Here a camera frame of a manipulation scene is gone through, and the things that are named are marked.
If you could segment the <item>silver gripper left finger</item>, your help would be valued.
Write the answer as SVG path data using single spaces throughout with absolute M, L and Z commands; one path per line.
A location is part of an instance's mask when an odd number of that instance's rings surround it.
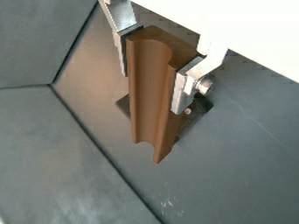
M 98 0 L 112 29 L 122 74 L 127 76 L 127 36 L 143 28 L 130 0 Z

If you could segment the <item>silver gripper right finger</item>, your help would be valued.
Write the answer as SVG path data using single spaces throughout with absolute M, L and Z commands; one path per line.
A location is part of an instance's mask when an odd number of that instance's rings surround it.
M 212 86 L 207 74 L 222 65 L 228 47 L 207 34 L 202 34 L 196 56 L 176 72 L 171 111 L 179 115 L 191 105 L 196 93 L 206 95 Z

